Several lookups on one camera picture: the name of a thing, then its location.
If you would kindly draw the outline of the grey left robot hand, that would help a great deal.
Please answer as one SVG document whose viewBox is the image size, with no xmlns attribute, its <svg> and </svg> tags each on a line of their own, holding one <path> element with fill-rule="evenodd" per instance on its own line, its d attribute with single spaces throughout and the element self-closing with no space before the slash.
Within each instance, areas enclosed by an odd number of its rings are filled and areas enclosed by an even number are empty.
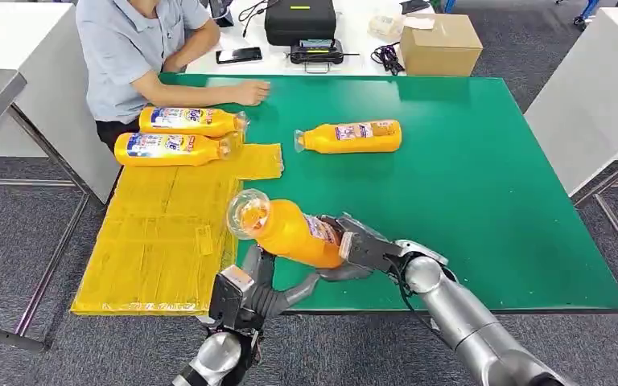
<svg viewBox="0 0 618 386">
<path fill-rule="evenodd" d="M 274 318 L 296 303 L 308 298 L 320 279 L 310 273 L 299 284 L 285 290 L 274 288 L 276 256 L 257 244 L 249 247 L 243 261 L 243 271 L 253 279 L 253 292 L 245 300 L 245 308 L 260 318 Z"/>
</svg>

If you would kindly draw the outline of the person's right hand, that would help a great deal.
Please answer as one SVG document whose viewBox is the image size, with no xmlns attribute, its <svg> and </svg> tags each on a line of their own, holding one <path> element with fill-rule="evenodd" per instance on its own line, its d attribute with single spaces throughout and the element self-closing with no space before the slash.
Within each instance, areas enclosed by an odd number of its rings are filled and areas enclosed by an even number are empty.
<svg viewBox="0 0 618 386">
<path fill-rule="evenodd" d="M 245 80 L 233 87 L 233 102 L 244 106 L 261 104 L 270 93 L 270 83 L 264 80 Z"/>
</svg>

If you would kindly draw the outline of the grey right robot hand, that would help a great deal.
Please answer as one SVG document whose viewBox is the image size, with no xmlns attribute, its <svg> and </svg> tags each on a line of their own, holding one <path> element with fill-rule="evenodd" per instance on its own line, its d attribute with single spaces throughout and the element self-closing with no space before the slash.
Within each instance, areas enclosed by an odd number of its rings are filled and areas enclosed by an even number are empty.
<svg viewBox="0 0 618 386">
<path fill-rule="evenodd" d="M 392 282 L 400 283 L 402 279 L 397 271 L 404 262 L 403 247 L 348 213 L 339 217 L 323 215 L 319 218 L 336 230 L 340 238 L 338 257 L 343 260 L 337 268 L 317 269 L 322 279 L 330 282 L 358 280 L 369 277 L 374 271 L 380 271 Z"/>
</svg>

